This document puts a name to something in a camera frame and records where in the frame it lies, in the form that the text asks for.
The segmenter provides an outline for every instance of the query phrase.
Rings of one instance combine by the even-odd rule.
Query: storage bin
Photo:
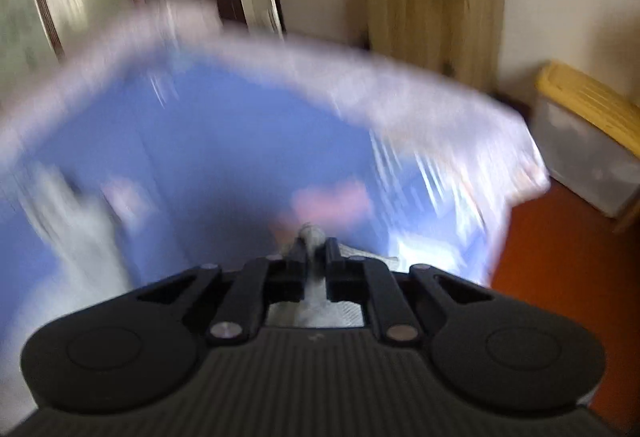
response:
[[[546,66],[531,133],[550,174],[608,217],[640,189],[640,109],[560,62]]]

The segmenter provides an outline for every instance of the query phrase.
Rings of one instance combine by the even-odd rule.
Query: yellow lid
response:
[[[606,85],[561,62],[538,75],[547,98],[571,110],[640,158],[640,108]]]

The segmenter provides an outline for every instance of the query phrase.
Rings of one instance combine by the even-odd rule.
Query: transparent plastic bin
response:
[[[608,217],[640,190],[640,109],[571,67],[538,79],[531,124],[550,174]]]

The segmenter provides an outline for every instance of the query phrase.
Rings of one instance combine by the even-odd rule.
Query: ribbed black surface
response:
[[[44,409],[15,436],[610,436],[585,409],[552,419],[485,413],[447,391],[411,350],[368,329],[263,328],[210,353],[186,386],[110,417]]]

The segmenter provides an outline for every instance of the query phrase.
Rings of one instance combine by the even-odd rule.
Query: bedding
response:
[[[133,287],[274,253],[305,223],[398,271],[426,262],[486,285],[511,205],[547,186],[522,119],[487,97],[222,27],[203,0],[139,4],[2,105],[0,398],[15,341],[87,303],[20,206],[34,168],[107,199]],[[71,289],[24,322],[43,283]]]

